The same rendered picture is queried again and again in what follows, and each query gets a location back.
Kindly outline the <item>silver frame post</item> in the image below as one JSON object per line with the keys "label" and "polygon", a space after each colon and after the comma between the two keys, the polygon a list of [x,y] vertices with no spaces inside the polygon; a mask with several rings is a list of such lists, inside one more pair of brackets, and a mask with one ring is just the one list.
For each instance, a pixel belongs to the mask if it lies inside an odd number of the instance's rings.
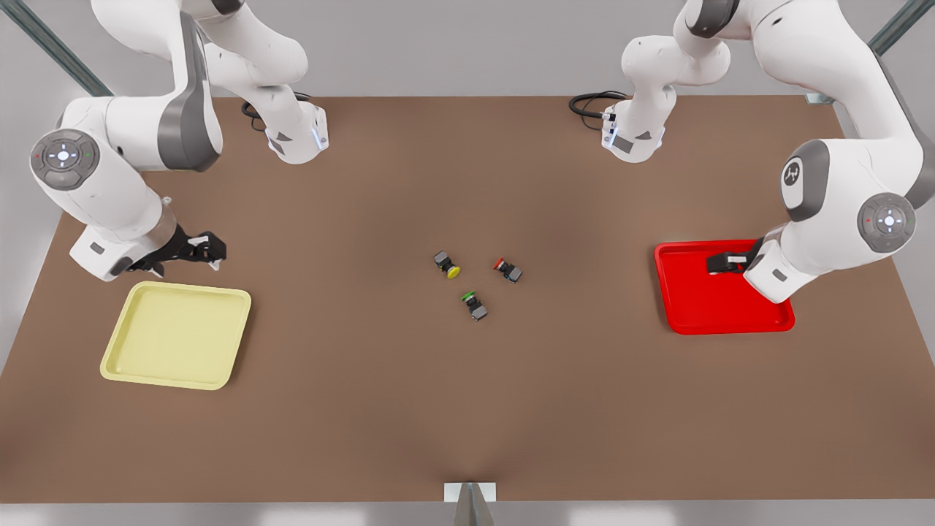
{"label": "silver frame post", "polygon": [[113,96],[110,88],[74,54],[56,33],[44,23],[24,0],[0,0],[0,11],[9,17],[20,30],[53,60],[61,70],[90,96]]}
{"label": "silver frame post", "polygon": [[935,15],[935,0],[839,0],[872,51],[888,53],[923,20]]}
{"label": "silver frame post", "polygon": [[446,482],[444,502],[457,503],[453,526],[495,526],[488,503],[497,500],[494,482]]}

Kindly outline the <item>red tray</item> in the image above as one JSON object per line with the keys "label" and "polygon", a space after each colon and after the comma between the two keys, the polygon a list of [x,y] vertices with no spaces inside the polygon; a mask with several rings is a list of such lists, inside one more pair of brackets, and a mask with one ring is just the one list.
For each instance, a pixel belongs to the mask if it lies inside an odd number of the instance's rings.
{"label": "red tray", "polygon": [[789,300],[769,302],[738,273],[710,274],[709,256],[745,252],[752,240],[705,240],[655,246],[665,316],[679,334],[787,332],[795,325]]}

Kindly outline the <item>pale yellow tray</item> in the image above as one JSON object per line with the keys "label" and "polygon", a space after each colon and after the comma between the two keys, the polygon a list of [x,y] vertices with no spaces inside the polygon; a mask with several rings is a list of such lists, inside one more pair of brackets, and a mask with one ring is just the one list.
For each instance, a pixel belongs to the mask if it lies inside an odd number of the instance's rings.
{"label": "pale yellow tray", "polygon": [[99,372],[108,380],[214,392],[230,379],[253,299],[238,289],[133,286]]}

